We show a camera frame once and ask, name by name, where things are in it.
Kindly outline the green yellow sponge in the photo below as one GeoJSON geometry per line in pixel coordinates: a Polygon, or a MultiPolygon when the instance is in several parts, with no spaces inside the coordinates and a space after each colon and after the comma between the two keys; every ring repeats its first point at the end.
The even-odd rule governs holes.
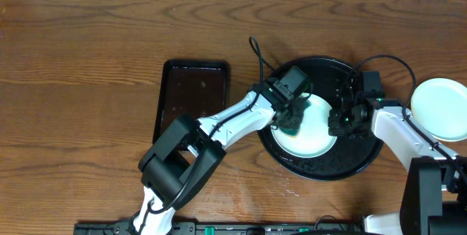
{"type": "Polygon", "coordinates": [[[310,106],[308,98],[296,99],[287,107],[287,113],[278,122],[278,129],[290,136],[296,136],[304,119],[304,111],[310,106]]]}

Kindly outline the light green plate with stain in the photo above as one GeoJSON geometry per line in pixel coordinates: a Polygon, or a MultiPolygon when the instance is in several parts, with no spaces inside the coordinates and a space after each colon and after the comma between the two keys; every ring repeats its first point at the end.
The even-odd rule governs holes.
{"type": "Polygon", "coordinates": [[[426,80],[411,100],[415,120],[436,139],[466,139],[466,86],[447,78],[426,80]]]}

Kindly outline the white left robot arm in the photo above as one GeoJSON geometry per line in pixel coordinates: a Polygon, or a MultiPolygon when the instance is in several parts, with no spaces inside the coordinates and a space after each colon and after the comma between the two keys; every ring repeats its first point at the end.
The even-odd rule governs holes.
{"type": "Polygon", "coordinates": [[[268,79],[216,115],[176,118],[139,162],[144,201],[131,233],[167,234],[174,213],[205,186],[228,147],[270,125],[298,128],[312,90],[309,80],[268,79]]]}

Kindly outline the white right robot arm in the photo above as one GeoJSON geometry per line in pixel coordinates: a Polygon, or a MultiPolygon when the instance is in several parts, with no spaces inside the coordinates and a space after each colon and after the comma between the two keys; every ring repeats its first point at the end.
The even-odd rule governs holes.
{"type": "Polygon", "coordinates": [[[346,99],[329,112],[328,133],[374,136],[408,171],[399,211],[364,217],[365,233],[466,233],[466,158],[430,136],[398,99],[346,99]]]}

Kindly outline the round black tray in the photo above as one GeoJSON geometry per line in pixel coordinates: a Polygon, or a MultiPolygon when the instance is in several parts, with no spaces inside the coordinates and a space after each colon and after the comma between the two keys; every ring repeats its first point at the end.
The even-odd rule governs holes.
{"type": "MultiPolygon", "coordinates": [[[[297,66],[306,73],[313,84],[313,93],[333,108],[341,106],[336,91],[352,68],[348,63],[327,56],[309,56],[285,63],[271,76],[282,77],[291,66],[297,66]]],[[[339,136],[326,153],[316,158],[299,158],[279,146],[271,128],[260,130],[258,136],[278,164],[300,177],[321,181],[342,180],[363,171],[379,155],[383,146],[383,141],[375,136],[339,136]]]]}

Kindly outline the rectangular black water tray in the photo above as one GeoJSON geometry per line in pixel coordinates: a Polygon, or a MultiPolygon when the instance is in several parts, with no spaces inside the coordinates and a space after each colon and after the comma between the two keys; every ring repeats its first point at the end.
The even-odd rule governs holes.
{"type": "Polygon", "coordinates": [[[225,61],[171,59],[163,65],[153,141],[180,115],[215,115],[226,108],[230,66],[225,61]]]}

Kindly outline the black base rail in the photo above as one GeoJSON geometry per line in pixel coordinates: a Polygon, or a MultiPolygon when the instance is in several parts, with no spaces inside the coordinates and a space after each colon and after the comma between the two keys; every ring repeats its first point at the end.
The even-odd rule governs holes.
{"type": "MultiPolygon", "coordinates": [[[[196,224],[192,222],[173,223],[168,235],[286,235],[286,234],[365,234],[356,224],[319,223],[315,225],[259,225],[259,224],[196,224]]],[[[75,224],[74,235],[130,235],[127,222],[75,224]]]]}

